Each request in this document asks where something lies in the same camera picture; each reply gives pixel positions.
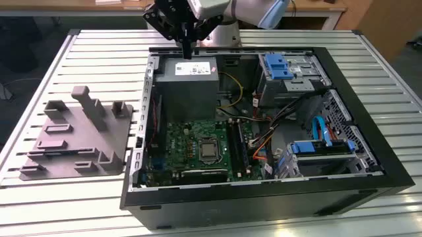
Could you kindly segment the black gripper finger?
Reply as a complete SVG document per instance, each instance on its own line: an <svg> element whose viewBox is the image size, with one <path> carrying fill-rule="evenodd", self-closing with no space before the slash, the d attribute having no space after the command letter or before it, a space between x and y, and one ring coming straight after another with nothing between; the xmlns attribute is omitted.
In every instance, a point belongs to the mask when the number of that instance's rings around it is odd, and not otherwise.
<svg viewBox="0 0 422 237"><path fill-rule="evenodd" d="M155 4L143 13L143 19L167 40L174 40L182 48L183 58L187 59L187 22L171 24Z"/></svg>
<svg viewBox="0 0 422 237"><path fill-rule="evenodd" d="M192 59L192 49L196 41L204 40L212 30L223 21L223 15L214 16L204 20L198 20L195 16L187 22L187 59Z"/></svg>

